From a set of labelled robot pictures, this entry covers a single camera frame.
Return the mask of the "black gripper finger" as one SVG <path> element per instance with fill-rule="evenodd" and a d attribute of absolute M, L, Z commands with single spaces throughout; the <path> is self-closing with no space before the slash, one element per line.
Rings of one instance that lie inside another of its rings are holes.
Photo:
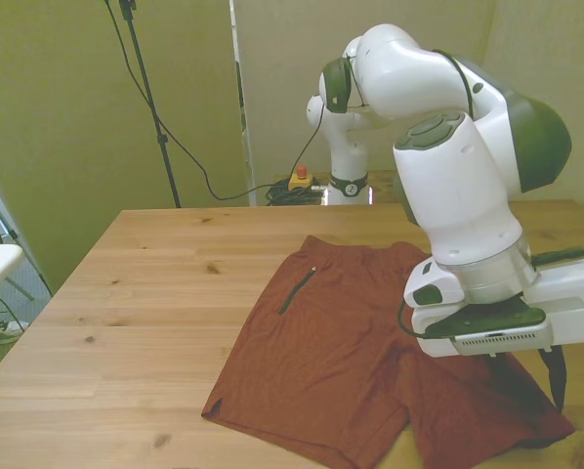
<path fill-rule="evenodd" d="M 548 369 L 553 402 L 558 411 L 563 411 L 566 391 L 566 364 L 563 347 L 555 345 L 549 349 L 539 349 L 538 353 Z"/>

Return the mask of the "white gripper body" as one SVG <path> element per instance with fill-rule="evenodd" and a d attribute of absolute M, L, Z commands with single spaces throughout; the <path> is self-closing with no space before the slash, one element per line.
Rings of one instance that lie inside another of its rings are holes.
<path fill-rule="evenodd" d="M 584 343 L 584 253 L 504 255 L 410 276 L 410 334 L 435 358 Z"/>

